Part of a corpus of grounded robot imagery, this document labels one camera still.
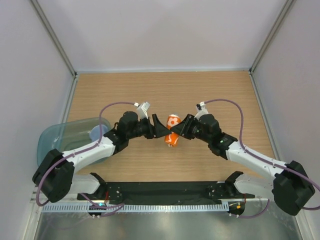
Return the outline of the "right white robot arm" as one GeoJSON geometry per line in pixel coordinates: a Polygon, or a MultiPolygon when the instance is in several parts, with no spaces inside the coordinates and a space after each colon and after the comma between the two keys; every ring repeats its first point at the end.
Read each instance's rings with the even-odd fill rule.
{"type": "Polygon", "coordinates": [[[199,118],[189,114],[181,123],[171,127],[171,131],[189,140],[202,140],[216,156],[244,165],[263,177],[253,180],[241,173],[225,185],[225,192],[231,198],[242,193],[261,196],[295,216],[315,194],[315,188],[307,180],[306,171],[300,163],[285,163],[245,148],[237,138],[221,130],[212,114],[199,118]]]}

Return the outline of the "blue bear towel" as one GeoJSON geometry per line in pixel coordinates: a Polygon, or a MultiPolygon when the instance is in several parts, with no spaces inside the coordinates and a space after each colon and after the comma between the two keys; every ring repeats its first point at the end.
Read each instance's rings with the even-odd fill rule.
{"type": "MultiPolygon", "coordinates": [[[[106,132],[109,131],[109,128],[108,128],[106,125],[102,124],[102,125],[101,125],[101,131],[102,131],[102,135],[104,135],[106,132]]],[[[101,136],[101,131],[100,131],[100,126],[99,126],[99,125],[95,126],[95,127],[90,131],[89,137],[90,137],[90,139],[91,139],[92,142],[97,141],[97,140],[100,138],[100,136],[101,136]]]]}

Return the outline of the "translucent blue plastic bin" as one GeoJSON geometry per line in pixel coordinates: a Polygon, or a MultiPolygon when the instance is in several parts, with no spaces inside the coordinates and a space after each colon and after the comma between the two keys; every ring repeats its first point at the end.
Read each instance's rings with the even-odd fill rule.
{"type": "Polygon", "coordinates": [[[89,134],[99,124],[106,125],[109,130],[112,129],[107,119],[99,119],[98,117],[85,118],[48,127],[42,132],[38,140],[37,165],[39,166],[47,153],[53,149],[64,152],[92,143],[93,141],[90,139],[89,134]]]}

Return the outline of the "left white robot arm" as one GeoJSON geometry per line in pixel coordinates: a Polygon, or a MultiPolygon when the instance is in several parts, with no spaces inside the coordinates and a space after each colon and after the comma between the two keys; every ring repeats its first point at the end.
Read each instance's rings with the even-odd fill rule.
{"type": "Polygon", "coordinates": [[[114,128],[98,140],[66,152],[50,150],[34,173],[32,181],[38,187],[37,193],[43,193],[51,203],[62,200],[69,193],[87,193],[93,199],[101,200],[106,194],[106,188],[100,179],[93,174],[77,175],[79,170],[121,152],[131,139],[157,139],[170,133],[156,114],[151,118],[138,118],[135,112],[127,111],[114,128]]]}

